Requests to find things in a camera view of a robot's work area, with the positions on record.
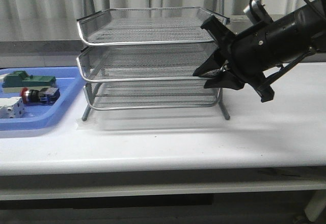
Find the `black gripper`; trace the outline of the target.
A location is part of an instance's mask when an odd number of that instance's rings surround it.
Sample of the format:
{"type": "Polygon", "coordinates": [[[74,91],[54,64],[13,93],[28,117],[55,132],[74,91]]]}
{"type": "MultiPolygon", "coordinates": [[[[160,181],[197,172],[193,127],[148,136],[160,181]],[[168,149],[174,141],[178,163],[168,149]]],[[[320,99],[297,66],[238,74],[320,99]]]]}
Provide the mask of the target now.
{"type": "Polygon", "coordinates": [[[218,48],[194,72],[197,77],[215,77],[208,80],[204,88],[227,88],[241,90],[249,84],[260,96],[261,102],[274,99],[275,92],[270,87],[260,88],[266,81],[263,71],[268,67],[255,50],[253,37],[239,38],[216,17],[206,19],[201,28],[206,30],[217,43],[218,48]]]}

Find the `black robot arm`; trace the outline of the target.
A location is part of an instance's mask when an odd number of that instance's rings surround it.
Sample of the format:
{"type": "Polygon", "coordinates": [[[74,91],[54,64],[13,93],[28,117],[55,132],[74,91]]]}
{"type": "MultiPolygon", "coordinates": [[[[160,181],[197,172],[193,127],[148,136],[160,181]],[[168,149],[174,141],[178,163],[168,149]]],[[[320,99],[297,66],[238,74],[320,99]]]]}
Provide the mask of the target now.
{"type": "Polygon", "coordinates": [[[261,102],[271,101],[271,84],[306,57],[325,52],[325,0],[306,5],[274,21],[260,2],[250,0],[245,11],[253,26],[235,34],[216,17],[201,28],[218,45],[193,75],[209,77],[205,88],[240,90],[249,84],[261,102]]]}

